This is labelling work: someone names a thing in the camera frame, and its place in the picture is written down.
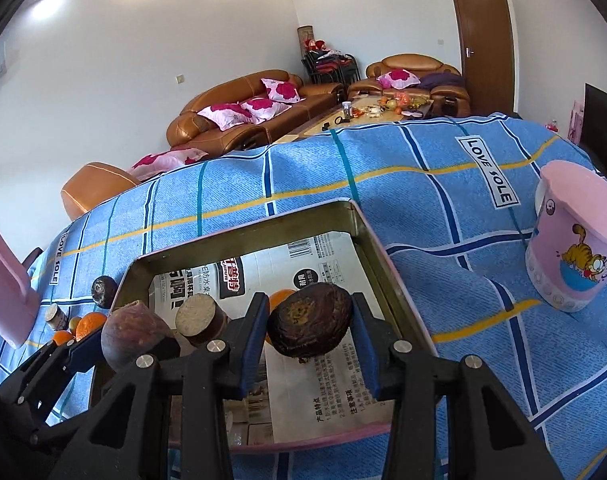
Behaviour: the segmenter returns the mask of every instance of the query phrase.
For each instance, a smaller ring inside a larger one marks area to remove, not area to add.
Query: pink lid
[[[567,160],[549,162],[541,176],[568,212],[607,243],[607,181]]]

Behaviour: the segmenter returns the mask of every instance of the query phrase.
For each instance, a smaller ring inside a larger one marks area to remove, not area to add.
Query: wooden door
[[[472,113],[511,114],[515,52],[507,0],[455,0],[461,66]]]

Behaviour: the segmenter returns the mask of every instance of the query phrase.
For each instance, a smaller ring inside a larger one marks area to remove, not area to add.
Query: wooden coffee table
[[[357,108],[363,108],[364,106],[373,106],[377,104],[377,101],[381,99],[380,96],[367,95],[357,96],[352,100],[352,105]],[[423,105],[417,110],[423,113],[424,117],[429,116],[432,110],[432,102]],[[359,124],[376,124],[376,123],[390,123],[392,121],[406,121],[411,120],[406,116],[397,115],[394,112],[385,110],[381,117],[368,117],[362,115],[361,117],[352,118],[349,123],[335,124],[337,117],[343,117],[343,107],[341,104],[334,107],[330,111],[326,111],[315,118],[312,118],[307,123],[302,124],[298,128],[295,128],[289,134],[281,137],[275,141],[275,144],[285,144],[287,142],[293,142],[298,139],[305,139],[306,137],[312,137],[323,133],[322,128],[325,123],[330,123],[331,128],[346,128],[347,126],[359,126]]]

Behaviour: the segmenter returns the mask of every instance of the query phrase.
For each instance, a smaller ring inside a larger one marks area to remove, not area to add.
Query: white wall
[[[299,24],[313,25],[316,38],[353,54],[362,72],[370,63],[404,52],[436,57],[461,69],[453,0],[293,1]]]
[[[68,224],[59,192],[86,162],[126,169],[168,149],[166,127],[199,92],[301,72],[297,26],[292,0],[60,0],[48,18],[15,15],[0,79],[0,231],[18,258]]]
[[[513,0],[519,31],[520,100],[524,119],[556,119],[568,134],[585,83],[607,92],[607,24],[590,0]]]

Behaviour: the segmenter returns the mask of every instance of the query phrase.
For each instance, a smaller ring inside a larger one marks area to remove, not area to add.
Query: ceiling light
[[[62,2],[63,0],[41,0],[32,8],[32,15],[38,20],[49,18],[56,13]]]

